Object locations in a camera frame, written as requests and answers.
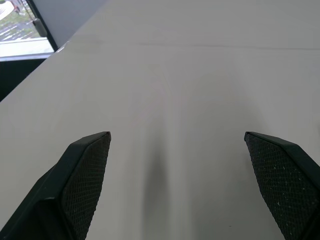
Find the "dark window frame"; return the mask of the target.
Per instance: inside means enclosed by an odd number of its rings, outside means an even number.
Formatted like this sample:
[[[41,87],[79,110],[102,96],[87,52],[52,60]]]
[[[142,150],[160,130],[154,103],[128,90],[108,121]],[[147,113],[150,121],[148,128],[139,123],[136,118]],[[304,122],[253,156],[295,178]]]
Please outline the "dark window frame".
[[[36,18],[46,37],[35,29]],[[34,0],[0,0],[0,102],[57,50]]]

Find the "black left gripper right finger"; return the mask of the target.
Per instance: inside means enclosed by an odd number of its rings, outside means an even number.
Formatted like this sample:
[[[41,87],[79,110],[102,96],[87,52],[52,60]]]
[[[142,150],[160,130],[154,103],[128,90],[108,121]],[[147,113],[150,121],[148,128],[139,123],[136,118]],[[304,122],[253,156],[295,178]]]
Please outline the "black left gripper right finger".
[[[285,240],[320,240],[320,166],[297,144],[244,135],[260,194]]]

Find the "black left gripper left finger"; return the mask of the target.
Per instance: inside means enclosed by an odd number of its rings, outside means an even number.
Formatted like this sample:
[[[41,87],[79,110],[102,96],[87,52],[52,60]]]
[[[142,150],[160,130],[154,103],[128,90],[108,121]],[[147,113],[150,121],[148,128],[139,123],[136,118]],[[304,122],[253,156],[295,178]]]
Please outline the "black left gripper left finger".
[[[103,131],[71,143],[0,230],[0,240],[86,240],[111,143]]]

